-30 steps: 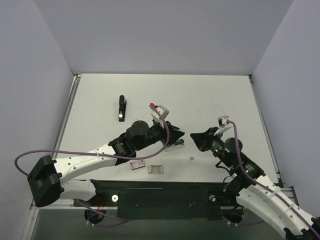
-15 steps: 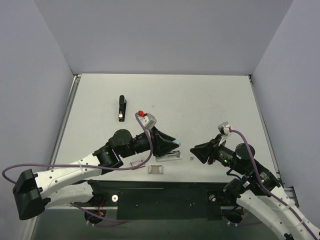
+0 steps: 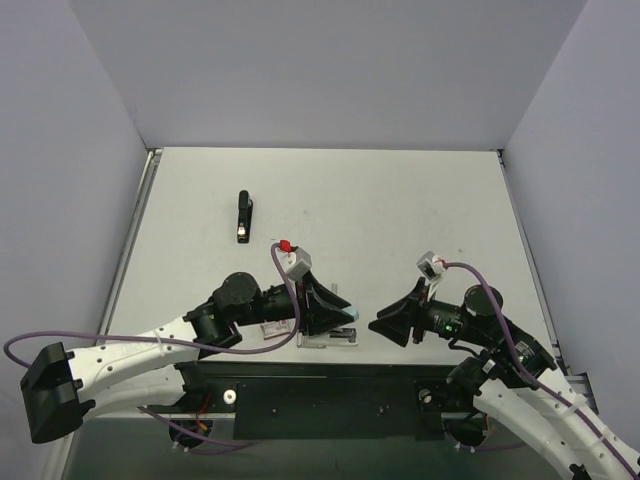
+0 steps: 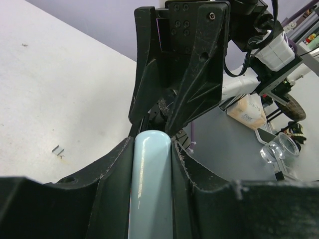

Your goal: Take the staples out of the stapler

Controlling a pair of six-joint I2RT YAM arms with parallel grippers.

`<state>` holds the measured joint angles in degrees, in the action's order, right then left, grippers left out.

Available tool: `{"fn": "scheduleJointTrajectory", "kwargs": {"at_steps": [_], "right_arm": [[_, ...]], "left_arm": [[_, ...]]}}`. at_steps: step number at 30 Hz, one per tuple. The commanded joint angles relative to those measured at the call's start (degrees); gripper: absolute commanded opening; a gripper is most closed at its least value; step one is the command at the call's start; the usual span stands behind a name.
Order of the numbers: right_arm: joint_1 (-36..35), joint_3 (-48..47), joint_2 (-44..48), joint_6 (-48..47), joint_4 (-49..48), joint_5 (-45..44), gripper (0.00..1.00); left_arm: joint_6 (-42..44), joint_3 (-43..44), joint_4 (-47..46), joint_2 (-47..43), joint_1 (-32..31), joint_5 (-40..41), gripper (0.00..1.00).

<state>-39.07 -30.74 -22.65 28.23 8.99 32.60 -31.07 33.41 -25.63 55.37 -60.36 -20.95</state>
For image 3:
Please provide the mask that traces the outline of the black stapler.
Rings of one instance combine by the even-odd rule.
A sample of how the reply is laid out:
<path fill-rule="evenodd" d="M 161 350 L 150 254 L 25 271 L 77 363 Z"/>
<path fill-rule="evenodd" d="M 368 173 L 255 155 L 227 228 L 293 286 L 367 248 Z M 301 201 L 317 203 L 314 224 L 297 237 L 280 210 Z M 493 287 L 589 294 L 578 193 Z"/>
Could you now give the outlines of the black stapler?
<path fill-rule="evenodd" d="M 247 190 L 241 190 L 238 195 L 238 217 L 236 238 L 239 244 L 250 241 L 251 223 L 253 216 L 253 200 Z"/>

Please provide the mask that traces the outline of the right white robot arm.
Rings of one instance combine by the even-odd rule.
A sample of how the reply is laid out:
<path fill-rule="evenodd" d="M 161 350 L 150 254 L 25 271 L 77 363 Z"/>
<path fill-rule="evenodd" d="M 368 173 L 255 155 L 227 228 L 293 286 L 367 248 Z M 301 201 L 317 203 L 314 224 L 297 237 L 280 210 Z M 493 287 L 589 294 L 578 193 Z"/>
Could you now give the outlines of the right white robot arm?
<path fill-rule="evenodd" d="M 371 331 L 405 347 L 428 333 L 452 350 L 479 347 L 447 376 L 449 402 L 498 421 L 563 479 L 636 479 L 639 453 L 589 407 L 554 357 L 508 320 L 502 297 L 486 282 L 460 305 L 437 300 L 420 278 L 403 298 L 380 310 Z"/>

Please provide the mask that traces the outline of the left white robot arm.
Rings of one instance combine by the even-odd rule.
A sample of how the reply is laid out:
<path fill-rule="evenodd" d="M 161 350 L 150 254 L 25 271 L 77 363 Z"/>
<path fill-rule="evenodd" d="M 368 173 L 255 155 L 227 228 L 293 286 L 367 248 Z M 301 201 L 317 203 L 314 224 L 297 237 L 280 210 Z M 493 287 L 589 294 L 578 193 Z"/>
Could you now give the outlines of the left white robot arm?
<path fill-rule="evenodd" d="M 20 382 L 31 440 L 44 444 L 77 430 L 108 388 L 176 363 L 238 354 L 240 327 L 292 320 L 324 334 L 354 322 L 357 310 L 311 273 L 261 290 L 245 272 L 229 275 L 209 299 L 182 317 L 137 336 L 114 336 L 94 347 L 44 347 Z"/>

